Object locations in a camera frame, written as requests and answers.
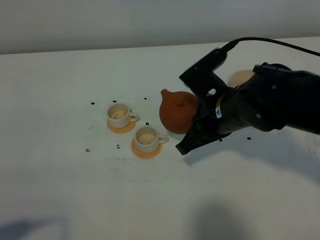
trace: robotic arm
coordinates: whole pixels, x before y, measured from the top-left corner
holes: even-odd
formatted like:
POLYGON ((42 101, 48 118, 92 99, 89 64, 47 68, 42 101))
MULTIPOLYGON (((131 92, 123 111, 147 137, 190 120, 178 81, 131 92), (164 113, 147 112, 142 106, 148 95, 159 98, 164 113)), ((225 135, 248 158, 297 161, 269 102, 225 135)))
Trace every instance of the robotic arm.
POLYGON ((227 52, 245 40, 276 43, 320 57, 318 52, 256 37, 236 39, 207 54, 180 76, 198 98, 192 126, 176 145, 182 155, 249 126, 265 132, 290 126, 320 134, 320 76, 263 63, 253 68, 247 82, 231 88, 214 74, 227 52))

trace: orange clay teapot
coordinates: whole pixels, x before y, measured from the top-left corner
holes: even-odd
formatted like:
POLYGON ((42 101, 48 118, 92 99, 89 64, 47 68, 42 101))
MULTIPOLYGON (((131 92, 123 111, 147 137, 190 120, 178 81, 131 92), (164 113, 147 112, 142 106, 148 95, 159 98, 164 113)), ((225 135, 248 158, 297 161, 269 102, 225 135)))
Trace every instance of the orange clay teapot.
POLYGON ((186 91, 161 91, 162 103, 159 110, 164 127, 175 134, 185 134, 197 112, 197 97, 186 91))

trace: cup handle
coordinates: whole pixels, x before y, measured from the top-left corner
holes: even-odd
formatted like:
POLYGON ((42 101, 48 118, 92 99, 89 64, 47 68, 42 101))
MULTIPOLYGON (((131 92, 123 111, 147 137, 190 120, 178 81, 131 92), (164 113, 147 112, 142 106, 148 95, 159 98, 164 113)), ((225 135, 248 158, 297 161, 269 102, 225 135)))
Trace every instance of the cup handle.
POLYGON ((165 133, 159 133, 159 139, 160 139, 159 141, 160 144, 165 144, 169 141, 168 135, 165 133))
POLYGON ((129 115, 131 116, 130 122, 136 122, 138 120, 138 114, 135 112, 130 112, 129 115))

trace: wooden coaster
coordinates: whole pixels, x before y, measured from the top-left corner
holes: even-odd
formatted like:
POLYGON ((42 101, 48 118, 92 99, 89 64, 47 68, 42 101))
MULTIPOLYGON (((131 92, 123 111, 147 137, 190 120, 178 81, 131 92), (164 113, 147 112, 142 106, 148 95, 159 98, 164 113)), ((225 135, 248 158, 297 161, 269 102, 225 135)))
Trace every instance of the wooden coaster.
POLYGON ((252 70, 237 71, 233 74, 228 82, 228 86, 235 88, 248 81, 255 73, 252 70))
POLYGON ((150 152, 150 153, 145 153, 145 152, 140 151, 136 147, 135 138, 133 138, 132 141, 131 141, 131 150, 132 150, 133 154, 136 155, 138 158, 141 158, 141 159, 154 158, 155 156, 157 156, 160 153, 161 149, 162 149, 162 144, 159 144, 158 148, 155 151, 150 152))
POLYGON ((115 134, 125 134, 127 132, 130 132, 136 126, 136 122, 135 121, 131 121, 128 126, 125 126, 123 128, 116 128, 116 127, 111 126, 111 124, 107 120, 106 121, 106 126, 108 127, 108 129, 111 132, 113 132, 115 134))

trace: white teacup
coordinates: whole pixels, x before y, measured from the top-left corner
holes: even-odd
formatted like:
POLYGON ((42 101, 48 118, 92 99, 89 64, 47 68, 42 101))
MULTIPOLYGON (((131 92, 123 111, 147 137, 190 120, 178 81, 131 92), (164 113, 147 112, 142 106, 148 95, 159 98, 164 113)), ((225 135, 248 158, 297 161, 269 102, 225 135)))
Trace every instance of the white teacup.
POLYGON ((124 103, 115 103, 108 108, 107 118, 109 124, 117 129, 122 129, 130 122, 136 122, 138 115, 130 112, 130 108, 124 103))
POLYGON ((165 144, 168 140, 165 133, 158 133, 152 126, 143 126, 134 135, 136 148, 146 154, 154 152, 159 144, 165 144))

